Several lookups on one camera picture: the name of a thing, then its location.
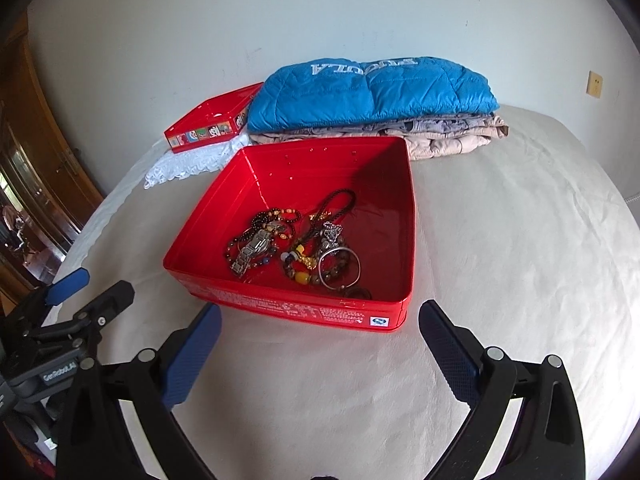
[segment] blue jacket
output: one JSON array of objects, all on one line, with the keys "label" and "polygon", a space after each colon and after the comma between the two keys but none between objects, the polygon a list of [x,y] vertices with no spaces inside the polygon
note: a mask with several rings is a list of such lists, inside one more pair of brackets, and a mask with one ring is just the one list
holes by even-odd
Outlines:
[{"label": "blue jacket", "polygon": [[497,108],[484,76],[445,59],[318,59],[271,75],[252,101],[248,128],[276,132]]}]

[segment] cabinet door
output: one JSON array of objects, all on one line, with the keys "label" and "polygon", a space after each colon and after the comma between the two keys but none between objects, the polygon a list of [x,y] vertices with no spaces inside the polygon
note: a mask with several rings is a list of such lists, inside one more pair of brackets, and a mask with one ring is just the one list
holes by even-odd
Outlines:
[{"label": "cabinet door", "polygon": [[60,256],[66,254],[78,238],[80,227],[40,179],[6,119],[0,124],[0,172],[0,178],[6,180],[11,193],[7,193],[6,188],[2,188],[2,192],[21,212],[23,220],[36,222],[44,235],[45,245],[59,251]]},{"label": "cabinet door", "polygon": [[79,233],[102,196],[66,143],[44,99],[27,37],[7,46],[5,56],[0,99],[12,136],[30,170]]}]

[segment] white wall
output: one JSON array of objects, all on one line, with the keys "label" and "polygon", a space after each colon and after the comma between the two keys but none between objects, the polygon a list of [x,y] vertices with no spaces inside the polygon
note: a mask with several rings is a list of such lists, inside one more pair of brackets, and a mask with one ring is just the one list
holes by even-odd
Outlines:
[{"label": "white wall", "polygon": [[282,65],[438,56],[561,120],[640,192],[640,56],[605,0],[34,0],[29,17],[47,98],[104,190],[191,107]]}]

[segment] jewelry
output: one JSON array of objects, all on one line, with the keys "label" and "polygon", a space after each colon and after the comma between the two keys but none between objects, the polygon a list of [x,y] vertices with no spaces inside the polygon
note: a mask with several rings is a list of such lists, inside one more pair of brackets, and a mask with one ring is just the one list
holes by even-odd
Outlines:
[{"label": "jewelry", "polygon": [[[330,202],[340,194],[348,194],[350,196],[349,203],[340,209],[340,211],[331,214],[327,210],[327,207]],[[295,280],[301,285],[308,285],[309,283],[312,285],[319,285],[321,283],[319,273],[318,275],[315,275],[305,272],[304,270],[296,271],[296,269],[293,268],[293,263],[298,261],[304,265],[307,270],[316,270],[319,264],[318,257],[322,253],[333,247],[344,246],[344,239],[340,236],[342,227],[334,224],[333,222],[351,211],[355,206],[355,203],[356,193],[353,190],[347,188],[338,189],[329,194],[322,201],[320,207],[318,207],[318,212],[309,215],[311,226],[309,227],[308,232],[306,232],[303,237],[295,240],[288,252],[283,252],[280,255],[284,272],[288,278]],[[320,245],[316,249],[316,254],[311,256],[306,255],[305,244],[316,237],[321,238]],[[348,263],[348,253],[339,253],[337,255],[337,263],[331,269],[324,272],[325,281],[339,276],[347,267]]]},{"label": "jewelry", "polygon": [[[348,194],[350,196],[349,203],[345,207],[340,209],[340,211],[332,215],[325,216],[327,214],[326,208],[329,205],[329,202],[331,202],[331,200],[333,200],[335,197],[337,197],[340,194]],[[329,196],[327,196],[322,201],[320,207],[318,208],[318,213],[316,213],[313,219],[311,220],[311,227],[309,228],[309,231],[306,232],[306,234],[302,238],[300,238],[300,240],[297,240],[293,246],[294,247],[298,245],[304,246],[312,238],[318,236],[318,234],[322,229],[321,226],[324,223],[335,222],[338,218],[346,215],[349,211],[351,211],[353,209],[353,206],[355,206],[355,204],[356,204],[356,193],[352,189],[343,188],[343,189],[337,189],[336,191],[332,192]]]},{"label": "jewelry", "polygon": [[251,264],[251,260],[267,252],[271,255],[275,254],[276,247],[271,245],[272,241],[273,231],[260,229],[251,241],[240,249],[238,256],[231,263],[231,271],[240,278],[244,275],[249,266],[258,267],[260,265],[268,264],[270,261],[269,256],[265,256],[260,262],[255,262],[253,264]]},{"label": "jewelry", "polygon": [[[287,218],[286,215],[294,215],[294,218]],[[227,245],[223,256],[227,260],[231,271],[239,278],[250,267],[259,267],[266,265],[271,261],[271,257],[278,251],[274,244],[274,238],[278,237],[282,240],[293,238],[296,234],[294,223],[300,220],[300,212],[296,209],[279,209],[272,208],[267,211],[261,211],[251,220],[251,227],[245,230],[241,235],[233,238]],[[240,242],[248,241],[242,248],[239,247]],[[235,259],[231,257],[231,249],[234,245],[238,245],[238,256]],[[251,262],[258,256],[263,256],[258,262]]]},{"label": "jewelry", "polygon": [[[356,277],[356,279],[351,282],[349,285],[340,285],[340,286],[331,286],[328,285],[327,282],[325,281],[325,277],[327,277],[327,272],[322,272],[322,260],[324,260],[325,257],[327,257],[329,254],[332,253],[340,253],[340,252],[347,252],[350,254],[353,254],[353,256],[356,258],[356,263],[358,264],[358,275]],[[349,288],[350,286],[355,285],[356,283],[358,283],[360,281],[360,273],[362,271],[362,266],[360,265],[360,259],[358,257],[358,255],[355,253],[355,251],[353,249],[350,249],[346,246],[338,246],[338,247],[334,247],[333,249],[329,249],[328,251],[322,253],[322,255],[320,256],[320,258],[318,258],[318,278],[320,280],[320,283],[322,283],[326,288],[328,288],[329,290],[344,290],[345,288]]]}]

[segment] folded clothes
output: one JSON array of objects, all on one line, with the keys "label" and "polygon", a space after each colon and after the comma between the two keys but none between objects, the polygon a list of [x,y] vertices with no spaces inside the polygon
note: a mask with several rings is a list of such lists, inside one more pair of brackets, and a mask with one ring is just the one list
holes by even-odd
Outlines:
[{"label": "folded clothes", "polygon": [[509,133],[504,120],[495,114],[427,116],[404,121],[359,124],[335,128],[301,128],[282,132],[249,134],[256,144],[286,142],[288,140],[317,139],[318,137],[402,137],[411,160],[472,152],[492,139]]}]

